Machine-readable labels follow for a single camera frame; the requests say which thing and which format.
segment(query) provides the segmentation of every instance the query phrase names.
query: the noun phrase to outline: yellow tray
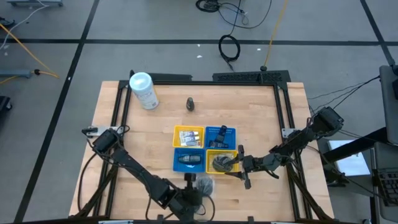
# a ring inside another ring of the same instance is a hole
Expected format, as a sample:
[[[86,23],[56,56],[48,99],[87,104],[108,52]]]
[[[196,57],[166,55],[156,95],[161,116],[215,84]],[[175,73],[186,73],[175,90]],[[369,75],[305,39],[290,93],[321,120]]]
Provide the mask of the yellow tray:
[[[200,146],[181,146],[181,143],[180,143],[180,131],[197,131],[197,132],[199,132]],[[182,125],[174,126],[173,147],[185,147],[185,148],[193,148],[193,149],[203,149],[204,144],[205,144],[205,128],[204,127],[201,127],[201,126],[182,126]]]
[[[238,151],[236,150],[222,150],[222,149],[207,149],[206,150],[206,173],[207,174],[224,174],[224,172],[218,172],[213,168],[213,160],[215,156],[220,154],[231,155],[231,159],[235,158],[238,155]],[[239,164],[234,164],[233,168],[230,172],[239,172]]]

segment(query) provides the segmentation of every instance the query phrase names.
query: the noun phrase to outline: white container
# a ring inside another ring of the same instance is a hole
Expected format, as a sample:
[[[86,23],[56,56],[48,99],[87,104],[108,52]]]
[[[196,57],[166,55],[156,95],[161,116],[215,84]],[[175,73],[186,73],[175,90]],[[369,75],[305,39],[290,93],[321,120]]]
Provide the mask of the white container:
[[[153,110],[159,105],[150,75],[145,72],[135,73],[130,78],[129,84],[144,109]]]

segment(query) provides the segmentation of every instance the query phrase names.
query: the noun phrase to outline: wooden tabletop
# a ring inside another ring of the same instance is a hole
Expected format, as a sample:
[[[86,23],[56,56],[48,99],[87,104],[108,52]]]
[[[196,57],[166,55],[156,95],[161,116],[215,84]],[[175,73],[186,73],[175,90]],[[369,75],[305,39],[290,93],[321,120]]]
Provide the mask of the wooden tabletop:
[[[93,119],[94,126],[109,126],[113,113],[118,82],[103,82]],[[296,128],[304,128],[310,116],[303,83],[288,83],[289,96]],[[273,88],[270,86],[155,86],[160,105],[155,110],[144,110],[132,96],[127,125],[130,131],[124,136],[124,146],[129,154],[150,173],[167,178],[176,186],[184,188],[183,174],[173,172],[174,148],[172,147],[175,125],[221,126],[236,128],[237,144],[242,144],[245,154],[265,156],[268,150],[281,143],[280,128],[275,106]],[[191,96],[195,110],[187,111],[185,102]],[[285,124],[287,116],[280,91]],[[118,122],[121,120],[124,97]],[[93,155],[86,146],[81,168]],[[302,153],[307,189],[314,199],[333,217],[328,189],[323,175],[320,156],[309,149]],[[102,160],[97,156],[89,164],[83,179],[82,206],[98,186]],[[215,180],[213,199],[216,205],[214,220],[294,221],[292,202],[285,167],[276,170],[280,179],[274,179],[266,172],[250,174],[252,188],[245,190],[243,182],[227,175],[211,175]],[[77,186],[70,214],[77,213]],[[302,197],[298,192],[300,214],[305,216]],[[101,213],[104,213],[108,191],[103,194]],[[124,169],[119,169],[111,218],[145,219],[148,193],[144,186]],[[212,207],[205,202],[207,213],[202,219],[210,218]],[[149,218],[158,214],[168,215],[169,210],[151,204]]]

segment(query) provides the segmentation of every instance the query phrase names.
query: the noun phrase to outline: gray floor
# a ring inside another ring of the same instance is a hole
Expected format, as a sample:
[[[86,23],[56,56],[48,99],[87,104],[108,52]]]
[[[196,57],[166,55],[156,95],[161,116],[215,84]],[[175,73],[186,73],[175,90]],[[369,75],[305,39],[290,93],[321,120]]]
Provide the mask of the gray floor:
[[[22,39],[79,39],[93,0],[64,0],[63,8],[38,12],[29,24],[16,28]],[[398,7],[394,0],[367,0],[386,41],[398,41]],[[283,1],[274,0],[269,17],[257,29],[235,29],[244,40],[269,40]],[[268,1],[244,0],[243,9],[254,25],[267,9]],[[0,2],[0,15],[21,20],[33,9],[14,8]],[[224,12],[227,18],[233,15]],[[217,13],[207,14],[194,0],[126,1],[101,0],[89,39],[219,39],[229,33]],[[360,1],[290,1],[279,27],[277,40],[377,41]],[[17,44],[0,51],[0,68],[41,68]],[[27,44],[38,58],[61,79],[41,75],[0,85],[0,95],[12,97],[13,110],[0,130],[0,223],[12,222],[42,146],[77,44]],[[233,54],[234,46],[225,52]],[[239,71],[256,71],[264,62],[267,45],[242,45],[233,62]],[[389,47],[398,60],[398,47]],[[270,70],[288,69],[294,82],[304,82],[307,96],[364,82],[378,75],[386,58],[380,46],[275,45]],[[216,72],[229,72],[217,45],[211,44],[85,44],[65,104],[47,153],[25,221],[67,217],[75,190],[85,139],[80,130],[91,124],[98,92],[104,80],[128,77],[130,69],[144,72],[186,73],[194,80],[211,80]],[[334,96],[310,101],[317,107]],[[340,105],[345,130],[367,134],[383,127],[381,90],[372,82]],[[347,139],[336,135],[333,139]],[[368,198],[330,189],[337,218],[360,222],[370,217]]]

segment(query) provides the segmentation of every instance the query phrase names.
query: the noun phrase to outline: blue tray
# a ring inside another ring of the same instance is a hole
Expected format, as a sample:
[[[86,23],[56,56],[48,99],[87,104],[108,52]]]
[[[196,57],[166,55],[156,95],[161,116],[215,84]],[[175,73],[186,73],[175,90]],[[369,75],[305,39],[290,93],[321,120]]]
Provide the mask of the blue tray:
[[[220,127],[211,127],[207,126],[205,131],[205,148],[206,149],[226,149],[226,150],[235,150],[236,149],[236,130],[234,128],[227,128],[224,143],[228,144],[228,148],[218,148],[218,147],[209,147],[210,141],[214,141],[220,131]]]
[[[199,165],[186,165],[178,161],[180,156],[199,154],[201,155],[201,164]],[[206,150],[205,149],[187,149],[175,148],[174,149],[174,163],[173,171],[175,172],[205,172],[206,170]]]

